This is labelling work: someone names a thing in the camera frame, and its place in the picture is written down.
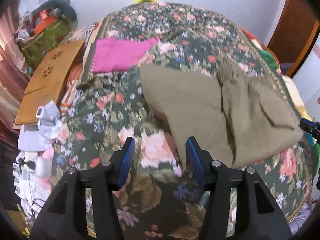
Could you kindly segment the pink folded cloth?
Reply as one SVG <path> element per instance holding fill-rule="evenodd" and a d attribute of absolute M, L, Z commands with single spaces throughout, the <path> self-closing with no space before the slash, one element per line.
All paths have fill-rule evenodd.
<path fill-rule="evenodd" d="M 92 72 L 126 71 L 158 42 L 158 38 L 130 41 L 108 37 L 98 40 L 93 56 Z"/>

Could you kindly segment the green storage bag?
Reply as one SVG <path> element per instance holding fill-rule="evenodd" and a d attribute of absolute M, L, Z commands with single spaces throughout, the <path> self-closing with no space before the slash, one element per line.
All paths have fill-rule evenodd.
<path fill-rule="evenodd" d="M 33 38 L 19 41 L 28 67 L 35 70 L 46 53 L 55 49 L 70 32 L 68 23 L 63 19 L 57 19 Z"/>

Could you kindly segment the grey plush toy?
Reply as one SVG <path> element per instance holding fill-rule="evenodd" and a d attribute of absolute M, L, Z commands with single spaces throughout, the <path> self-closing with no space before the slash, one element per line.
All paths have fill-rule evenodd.
<path fill-rule="evenodd" d="M 40 12 L 49 9 L 57 9 L 58 17 L 64 15 L 65 18 L 71 22 L 78 20 L 77 14 L 68 0 L 47 0 L 34 9 L 31 14 L 35 17 L 38 16 Z"/>

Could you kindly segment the orange box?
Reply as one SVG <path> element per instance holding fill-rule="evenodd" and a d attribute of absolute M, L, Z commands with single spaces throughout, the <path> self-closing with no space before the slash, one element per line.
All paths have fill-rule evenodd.
<path fill-rule="evenodd" d="M 35 35 L 38 35 L 41 31 L 55 22 L 56 17 L 44 9 L 39 13 L 39 19 L 39 22 L 36 22 L 36 27 L 34 28 Z"/>

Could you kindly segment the white crumpled cloth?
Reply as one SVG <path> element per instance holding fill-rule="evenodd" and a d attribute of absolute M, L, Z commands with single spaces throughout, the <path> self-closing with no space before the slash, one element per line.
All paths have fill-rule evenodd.
<path fill-rule="evenodd" d="M 22 125 L 17 148 L 24 152 L 42 152 L 56 141 L 62 122 L 57 105 L 51 100 L 35 114 L 37 123 Z"/>

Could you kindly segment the pink striped curtain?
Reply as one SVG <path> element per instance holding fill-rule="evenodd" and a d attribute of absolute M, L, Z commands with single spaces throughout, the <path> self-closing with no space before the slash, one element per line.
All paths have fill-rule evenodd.
<path fill-rule="evenodd" d="M 15 147 L 18 132 L 14 121 L 29 82 L 27 64 L 15 42 L 19 24 L 18 1 L 1 14 L 1 142 Z"/>

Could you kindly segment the wooden bedside board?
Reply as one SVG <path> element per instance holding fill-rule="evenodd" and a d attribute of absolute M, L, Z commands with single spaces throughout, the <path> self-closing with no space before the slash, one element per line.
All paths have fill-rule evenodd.
<path fill-rule="evenodd" d="M 61 101 L 68 74 L 84 43 L 84 39 L 73 40 L 45 55 L 24 91 L 15 118 L 17 126 L 36 123 L 40 106 Z"/>

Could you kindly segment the olive brown pants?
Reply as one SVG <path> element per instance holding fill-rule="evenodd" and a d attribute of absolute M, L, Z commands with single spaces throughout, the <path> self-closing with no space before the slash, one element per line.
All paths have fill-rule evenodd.
<path fill-rule="evenodd" d="M 217 67 L 216 77 L 155 64 L 139 71 L 143 96 L 169 126 L 183 166 L 189 163 L 189 137 L 232 168 L 269 158 L 303 137 L 299 119 L 281 93 L 231 60 Z"/>

